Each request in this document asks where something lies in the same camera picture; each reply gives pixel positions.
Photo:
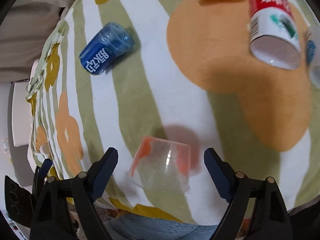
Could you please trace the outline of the clear cup with orange label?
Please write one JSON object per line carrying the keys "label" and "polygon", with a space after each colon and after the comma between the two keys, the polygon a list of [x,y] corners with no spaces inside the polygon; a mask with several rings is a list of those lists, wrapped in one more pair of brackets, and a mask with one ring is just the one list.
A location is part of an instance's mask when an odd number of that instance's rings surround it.
{"label": "clear cup with orange label", "polygon": [[185,193],[190,189],[190,156],[189,145],[144,137],[133,158],[128,176],[143,189]]}

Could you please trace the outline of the clear cup blue label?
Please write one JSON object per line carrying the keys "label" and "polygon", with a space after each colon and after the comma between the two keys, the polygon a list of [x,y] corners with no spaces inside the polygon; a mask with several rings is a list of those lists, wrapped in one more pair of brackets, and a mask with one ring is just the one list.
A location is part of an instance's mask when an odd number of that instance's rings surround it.
{"label": "clear cup blue label", "polygon": [[306,31],[306,61],[313,85],[320,89],[320,38],[319,26],[311,25]]}

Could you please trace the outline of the small white cup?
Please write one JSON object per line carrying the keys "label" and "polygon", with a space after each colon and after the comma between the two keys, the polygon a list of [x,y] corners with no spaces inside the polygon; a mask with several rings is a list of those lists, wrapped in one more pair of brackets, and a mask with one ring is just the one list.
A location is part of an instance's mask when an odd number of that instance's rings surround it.
{"label": "small white cup", "polygon": [[50,158],[50,147],[47,143],[44,143],[40,147],[40,153],[44,155],[46,159]]}

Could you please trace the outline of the beige curtain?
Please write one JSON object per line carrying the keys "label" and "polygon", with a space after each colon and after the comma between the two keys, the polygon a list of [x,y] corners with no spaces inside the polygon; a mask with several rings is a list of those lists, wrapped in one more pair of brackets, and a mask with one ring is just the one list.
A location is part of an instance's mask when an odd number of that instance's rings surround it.
{"label": "beige curtain", "polygon": [[75,0],[16,0],[1,23],[1,83],[29,78],[33,62]]}

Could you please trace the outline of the green striped floral blanket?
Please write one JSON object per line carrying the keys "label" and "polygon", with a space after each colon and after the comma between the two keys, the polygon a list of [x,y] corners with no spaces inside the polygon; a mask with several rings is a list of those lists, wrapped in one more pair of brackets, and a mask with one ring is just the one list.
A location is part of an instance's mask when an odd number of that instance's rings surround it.
{"label": "green striped floral blanket", "polygon": [[[204,163],[207,148],[248,177],[272,176],[286,207],[319,195],[319,90],[305,63],[272,67],[248,49],[248,2],[76,0],[46,41],[28,86],[28,160],[47,143],[54,174],[88,170],[110,147],[119,162],[100,203],[150,217],[218,224],[226,202]],[[100,75],[79,55],[109,22],[132,50]],[[191,146],[190,189],[148,190],[128,176],[142,140]]]}

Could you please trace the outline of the blue labelled plastic cup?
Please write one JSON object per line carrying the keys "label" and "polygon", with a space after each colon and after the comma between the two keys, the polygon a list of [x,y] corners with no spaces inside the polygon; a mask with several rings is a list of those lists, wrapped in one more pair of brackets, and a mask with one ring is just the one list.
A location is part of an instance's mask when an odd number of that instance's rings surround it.
{"label": "blue labelled plastic cup", "polygon": [[115,22],[107,23],[79,55],[84,70],[91,75],[103,74],[121,56],[133,48],[129,32]]}

